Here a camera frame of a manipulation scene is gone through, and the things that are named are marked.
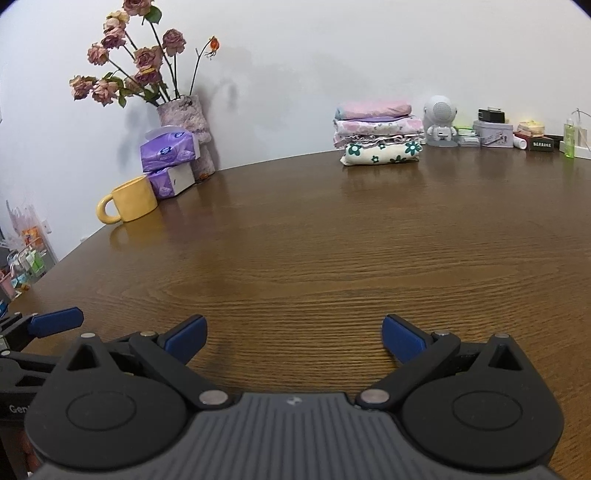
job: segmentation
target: rose bouquet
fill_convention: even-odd
[[[94,43],[89,48],[88,61],[93,65],[101,66],[109,63],[116,70],[107,73],[100,79],[81,75],[74,77],[70,80],[74,100],[82,100],[92,95],[92,98],[103,106],[117,100],[122,107],[125,107],[127,99],[132,96],[140,97],[154,106],[160,106],[180,98],[177,81],[177,55],[185,50],[187,42],[183,34],[175,28],[168,30],[160,40],[154,25],[160,22],[162,12],[152,5],[152,1],[154,0],[124,0],[122,10],[112,12],[107,16],[103,25],[105,36],[100,43]],[[143,48],[138,48],[135,45],[126,30],[130,18],[134,16],[142,17],[142,25],[145,22],[150,25],[157,45]],[[201,50],[195,49],[197,60],[189,95],[193,93],[199,61],[203,56],[213,57],[219,46],[217,38],[212,37]],[[119,50],[121,47],[131,56],[137,68],[133,75],[129,75],[111,58],[112,51]],[[168,85],[164,83],[161,72],[164,63],[166,63],[172,79],[170,91]]]

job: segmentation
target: metal screw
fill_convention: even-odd
[[[204,405],[221,405],[228,401],[228,394],[222,390],[206,390],[199,395],[199,401]]]
[[[361,392],[361,400],[365,403],[380,404],[386,403],[390,399],[390,394],[381,388],[370,388]]]

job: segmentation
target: purple tissue box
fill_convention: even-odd
[[[175,197],[195,183],[189,163],[148,173],[148,180],[152,184],[156,198],[160,200]]]
[[[139,150],[144,172],[174,167],[199,157],[199,147],[195,148],[193,134],[180,127],[149,140]]]

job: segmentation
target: dried rose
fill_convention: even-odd
[[[72,87],[72,96],[74,97],[74,100],[82,100],[83,98],[88,97],[88,94],[95,83],[95,77],[82,77],[77,75],[72,78],[72,80],[70,80],[70,86]]]
[[[144,91],[142,86],[138,82],[136,82],[134,79],[131,79],[129,77],[127,77],[124,80],[124,84],[125,84],[125,88],[127,88],[128,90],[130,90],[133,93],[141,93]]]
[[[116,82],[110,82],[105,79],[100,79],[92,91],[92,98],[103,106],[113,103],[113,99],[117,98],[117,90],[119,86]]]
[[[146,70],[152,67],[159,70],[162,62],[163,54],[160,47],[144,47],[135,51],[135,66],[137,66],[138,70]]]
[[[100,43],[93,43],[88,49],[88,61],[93,65],[104,65],[109,60],[109,50]]]
[[[218,48],[220,47],[220,42],[217,40],[216,37],[212,37],[209,39],[209,48],[210,51],[205,55],[209,58],[214,57],[217,53]]]
[[[125,28],[125,24],[121,26],[121,22],[116,18],[107,18],[107,21],[103,24],[103,32],[107,33],[114,28]]]
[[[182,53],[186,43],[183,34],[175,28],[168,30],[162,37],[162,47],[166,49],[166,55],[169,57]]]
[[[119,26],[121,28],[125,28],[125,26],[129,23],[129,14],[125,10],[111,12],[109,15],[107,15],[107,20],[110,20],[111,18],[119,20]]]
[[[132,17],[134,15],[143,17],[152,8],[152,0],[124,0],[123,8]]]
[[[162,75],[155,68],[140,70],[134,75],[134,80],[140,85],[147,85],[149,83],[159,83],[162,81]]]
[[[104,48],[119,48],[125,45],[125,30],[119,27],[111,28],[105,33],[105,38],[100,41]]]

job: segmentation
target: flower vase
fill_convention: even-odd
[[[193,133],[195,138],[199,140],[200,156],[195,160],[191,160],[191,169],[195,175],[195,182],[200,183],[213,175],[216,168],[206,145],[212,139],[212,136],[209,133],[207,120],[203,116],[199,97],[196,94],[182,96],[179,99],[160,105],[157,110],[160,116],[160,125],[163,127],[167,125],[183,127]]]

